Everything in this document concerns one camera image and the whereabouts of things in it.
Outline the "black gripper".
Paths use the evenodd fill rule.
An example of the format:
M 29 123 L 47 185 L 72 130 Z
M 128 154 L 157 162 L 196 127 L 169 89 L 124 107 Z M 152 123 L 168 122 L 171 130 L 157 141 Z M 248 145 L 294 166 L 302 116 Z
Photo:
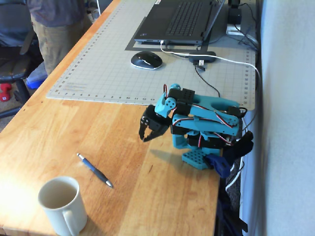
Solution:
M 143 142 L 148 142 L 159 136 L 162 136 L 171 124 L 171 118 L 162 117 L 155 112 L 155 106 L 149 105 L 140 119 L 139 137 Z M 145 137 L 146 128 L 151 130 L 151 133 Z

